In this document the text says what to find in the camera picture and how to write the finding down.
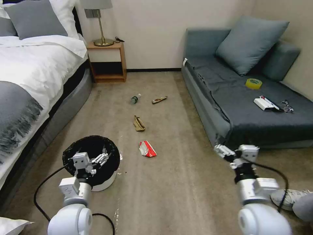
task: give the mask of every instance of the gray pillow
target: gray pillow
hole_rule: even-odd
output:
[[[20,39],[46,35],[67,36],[50,1],[22,1],[5,8]]]
[[[0,37],[2,36],[17,36],[17,33],[10,19],[0,17]]]
[[[242,16],[216,55],[239,75],[246,75],[285,32],[289,22]]]

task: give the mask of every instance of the beige carpet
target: beige carpet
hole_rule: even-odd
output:
[[[130,98],[141,93],[140,101]],[[151,100],[169,98],[152,105]],[[133,115],[147,129],[136,132]],[[123,156],[113,185],[92,193],[91,210],[112,218],[116,234],[233,234],[239,235],[240,204],[227,162],[214,152],[180,72],[129,73],[126,83],[96,84],[76,117],[36,162],[6,213],[7,217],[35,221],[23,234],[46,234],[47,221],[32,203],[40,182],[62,166],[62,152],[88,136],[110,138]],[[148,140],[158,156],[141,156],[138,144]],[[313,149],[264,150],[259,162],[282,170],[292,188],[313,189]],[[259,169],[260,176],[277,177]],[[61,171],[40,191],[38,202],[50,216],[62,206],[58,189]],[[309,226],[285,213],[296,235],[310,234]],[[94,219],[93,235],[112,234],[109,223]]]

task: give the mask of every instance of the red and white wrapper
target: red and white wrapper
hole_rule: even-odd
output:
[[[155,157],[157,155],[148,141],[140,142],[139,150],[141,154],[146,157]]]

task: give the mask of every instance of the bed frame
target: bed frame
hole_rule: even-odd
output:
[[[77,32],[82,34],[75,8],[73,15]],[[63,95],[49,112],[50,117],[30,139],[10,171],[0,190],[0,215],[4,215],[6,208],[38,157],[84,105],[90,95],[91,88],[90,65],[86,61],[65,83]]]

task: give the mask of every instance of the tape roll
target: tape roll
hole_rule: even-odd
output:
[[[249,78],[246,81],[246,87],[250,88],[250,89],[260,89],[260,87],[262,86],[262,81],[255,79],[255,78]]]

